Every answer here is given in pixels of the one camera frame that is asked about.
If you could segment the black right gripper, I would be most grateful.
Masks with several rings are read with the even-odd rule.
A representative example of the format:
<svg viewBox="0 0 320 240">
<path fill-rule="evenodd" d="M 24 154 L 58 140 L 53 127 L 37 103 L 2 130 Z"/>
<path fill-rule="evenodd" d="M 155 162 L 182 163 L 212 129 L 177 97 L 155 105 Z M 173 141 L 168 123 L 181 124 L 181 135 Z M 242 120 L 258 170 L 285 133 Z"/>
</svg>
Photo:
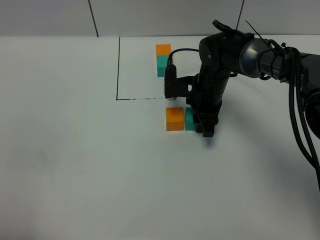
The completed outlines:
<svg viewBox="0 0 320 240">
<path fill-rule="evenodd" d="M 194 110 L 194 129 L 197 133 L 203 133 L 203 137 L 213 137 L 215 133 L 229 78 L 229 72 L 200 72 L 192 83 L 191 95 L 186 98 L 186 103 Z"/>
</svg>

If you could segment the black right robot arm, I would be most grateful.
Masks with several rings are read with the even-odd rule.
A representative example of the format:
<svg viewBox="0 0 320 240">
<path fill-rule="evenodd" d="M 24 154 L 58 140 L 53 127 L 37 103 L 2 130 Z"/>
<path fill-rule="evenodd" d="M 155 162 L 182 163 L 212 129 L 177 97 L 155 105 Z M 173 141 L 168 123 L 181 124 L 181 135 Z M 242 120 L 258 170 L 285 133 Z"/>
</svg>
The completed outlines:
<svg viewBox="0 0 320 240">
<path fill-rule="evenodd" d="M 256 38 L 252 33 L 232 29 L 217 20 L 213 25 L 221 32 L 200 41 L 201 67 L 192 84 L 188 103 L 195 111 L 196 132 L 211 138 L 218 124 L 222 96 L 230 77 L 243 75 L 268 80 L 274 78 L 294 82 L 301 95 L 302 112 L 311 131 L 320 135 L 320 57 L 316 54 L 299 53 L 299 66 L 295 66 L 291 48 L 279 45 L 272 39 Z"/>
</svg>

